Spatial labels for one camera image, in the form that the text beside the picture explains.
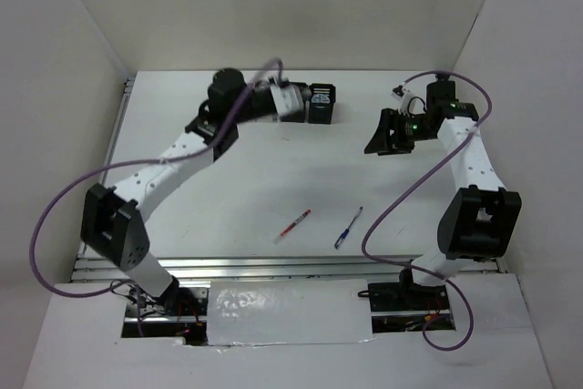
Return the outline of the blue glue bottle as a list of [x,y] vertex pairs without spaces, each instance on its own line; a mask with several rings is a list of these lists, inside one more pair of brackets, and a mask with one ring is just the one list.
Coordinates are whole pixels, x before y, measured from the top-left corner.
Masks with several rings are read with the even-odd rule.
[[330,95],[323,93],[315,93],[311,97],[312,105],[329,105],[331,103]]

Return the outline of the red pen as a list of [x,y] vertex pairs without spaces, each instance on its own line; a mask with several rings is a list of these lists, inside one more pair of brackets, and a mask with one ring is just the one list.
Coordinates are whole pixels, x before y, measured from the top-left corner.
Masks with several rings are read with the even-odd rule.
[[278,244],[287,234],[289,234],[295,227],[302,223],[308,216],[312,213],[311,209],[304,211],[298,218],[296,218],[291,224],[289,224],[284,230],[279,232],[275,237],[273,243]]

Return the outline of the blue pen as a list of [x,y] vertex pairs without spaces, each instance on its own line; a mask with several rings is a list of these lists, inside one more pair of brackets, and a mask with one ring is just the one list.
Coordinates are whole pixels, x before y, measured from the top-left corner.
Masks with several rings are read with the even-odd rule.
[[336,242],[333,244],[333,247],[336,250],[339,250],[340,247],[343,245],[343,242],[345,241],[346,237],[348,236],[348,234],[352,230],[354,223],[361,216],[362,212],[363,212],[363,206],[360,206],[358,208],[358,210],[356,211],[356,213],[354,214],[353,218],[351,219],[350,223],[346,226],[346,228],[342,231],[342,233],[337,238]]

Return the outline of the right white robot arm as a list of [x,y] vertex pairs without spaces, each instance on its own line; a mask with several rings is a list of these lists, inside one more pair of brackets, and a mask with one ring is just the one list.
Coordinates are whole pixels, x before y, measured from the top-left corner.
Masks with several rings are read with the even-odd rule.
[[404,86],[394,88],[400,106],[382,110],[364,149],[378,156],[408,154],[417,142],[437,139],[454,178],[455,195],[438,222],[435,249],[400,272],[397,297],[408,309],[419,308],[469,264],[504,256],[522,207],[520,195],[505,187],[490,162],[476,107],[455,92],[449,76],[437,76],[426,88],[423,111],[415,114],[418,97]]

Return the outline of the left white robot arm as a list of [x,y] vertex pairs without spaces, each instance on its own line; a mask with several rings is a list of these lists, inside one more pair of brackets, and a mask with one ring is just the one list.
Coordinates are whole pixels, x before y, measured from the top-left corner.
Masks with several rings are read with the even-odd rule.
[[282,76],[246,82],[238,69],[217,71],[197,116],[158,159],[111,187],[97,183],[87,191],[81,240],[131,279],[156,313],[175,312],[193,296],[151,253],[147,220],[175,190],[229,150],[240,124],[303,113],[310,94],[307,84]]

